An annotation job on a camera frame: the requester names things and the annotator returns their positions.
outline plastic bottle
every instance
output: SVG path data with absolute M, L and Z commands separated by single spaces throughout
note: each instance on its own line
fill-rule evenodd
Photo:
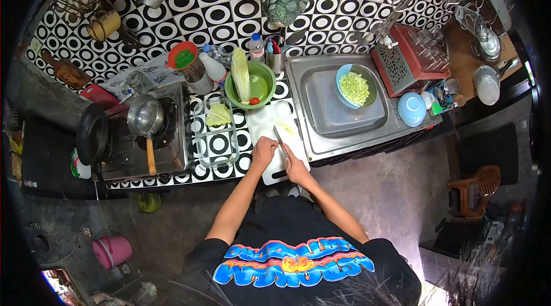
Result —
M 264 42 L 260 38 L 260 34 L 252 34 L 252 39 L 248 43 L 249 52 L 251 53 L 251 61 L 264 62 Z
M 224 47 L 215 46 L 213 44 L 205 44 L 203 46 L 203 52 L 208 54 L 214 60 L 220 62 L 226 69 L 231 68 L 231 55 L 232 53 L 226 53 Z
M 220 87 L 224 87 L 224 82 L 228 75 L 228 71 L 226 71 L 224 66 L 205 52 L 199 54 L 199 59 L 203 62 L 207 75 Z

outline hand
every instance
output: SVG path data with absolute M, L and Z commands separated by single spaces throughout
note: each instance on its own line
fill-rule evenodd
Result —
M 266 167 L 268 167 L 272 161 L 274 151 L 278 146 L 279 143 L 277 141 L 274 141 L 269 137 L 260 137 L 255 148 L 252 150 L 251 168 L 255 167 L 261 172 L 264 172 Z
M 304 166 L 302 160 L 294 155 L 293 151 L 291 151 L 287 144 L 283 144 L 283 147 L 285 147 L 285 151 L 287 151 L 287 155 L 289 156 L 289 158 L 285 159 L 287 162 L 286 172 L 289 180 L 302 186 L 303 188 L 306 188 L 308 184 L 311 184 L 311 182 L 315 182 L 310 172 L 306 169 L 306 166 Z

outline light blue bowl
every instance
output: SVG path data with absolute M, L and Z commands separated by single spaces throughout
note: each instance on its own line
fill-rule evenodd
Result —
M 398 101 L 398 115 L 405 124 L 416 127 L 426 116 L 425 101 L 415 92 L 407 92 Z
M 350 109 L 360 109 L 360 107 L 357 106 L 356 104 L 350 103 L 348 99 L 346 99 L 346 97 L 341 92 L 341 85 L 340 85 L 341 78 L 348 74 L 348 72 L 350 71 L 350 68 L 352 68 L 352 64 L 344 65 L 341 68 L 339 68 L 339 70 L 337 71 L 337 77 L 335 78 L 335 81 L 337 82 L 337 97 L 339 97 L 341 102 L 344 103 L 344 105 L 346 105 Z
M 365 82 L 368 85 L 369 88 L 369 96 L 366 97 L 364 105 L 357 106 L 354 103 L 351 103 L 341 92 L 341 78 L 348 74 L 348 72 L 354 72 L 362 76 L 362 78 L 365 79 Z M 337 71 L 337 75 L 335 78 L 335 85 L 337 87 L 337 97 L 341 100 L 341 102 L 349 107 L 350 109 L 360 109 L 360 108 L 367 108 L 368 106 L 375 103 L 375 100 L 377 99 L 377 84 L 373 80 L 373 74 L 368 71 L 366 68 L 363 68 L 359 65 L 349 64 L 344 65 Z

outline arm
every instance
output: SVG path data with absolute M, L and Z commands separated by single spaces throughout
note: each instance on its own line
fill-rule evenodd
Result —
M 245 213 L 249 209 L 256 185 L 272 161 L 277 146 L 277 141 L 267 137 L 261 137 L 258 140 L 252 151 L 251 167 L 216 214 L 214 223 L 205 239 L 218 238 L 231 245 L 243 222 Z
M 302 160 L 295 157 L 289 146 L 286 144 L 283 144 L 283 146 L 289 155 L 289 158 L 286 159 L 286 171 L 289 180 L 302 186 L 316 198 L 318 206 L 323 210 L 327 219 L 360 243 L 364 244 L 367 242 L 369 240 L 368 235 L 365 234 L 365 230 L 358 220 L 348 213 L 337 200 L 321 188 L 310 172 L 308 172 Z

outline white cutting board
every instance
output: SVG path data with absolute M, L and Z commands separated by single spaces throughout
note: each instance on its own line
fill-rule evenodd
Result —
M 247 127 L 249 128 L 253 145 L 256 145 L 258 139 L 261 137 L 269 137 L 272 140 L 277 141 L 276 135 L 273 131 L 275 125 L 281 140 L 287 144 L 289 148 L 291 148 L 291 151 L 293 151 L 297 158 L 304 162 L 304 165 L 306 165 L 306 168 L 309 171 L 310 164 L 308 164 L 308 158 L 306 156 L 306 152 L 304 151 L 304 144 L 300 138 L 299 128 L 296 126 L 294 121 L 295 118 L 296 115 L 292 113 L 291 105 L 285 100 L 266 105 L 260 109 L 245 112 L 245 120 L 247 122 Z M 285 127 L 276 124 L 276 119 L 288 125 L 291 128 L 292 133 L 287 131 Z M 273 175 L 274 173 L 286 170 L 287 164 L 281 149 L 278 147 L 277 150 L 275 150 L 272 162 L 270 162 L 264 173 L 262 173 L 262 179 L 264 180 L 264 184 L 267 186 L 289 179 L 289 177 L 287 177 L 284 173 L 279 173 L 276 176 Z

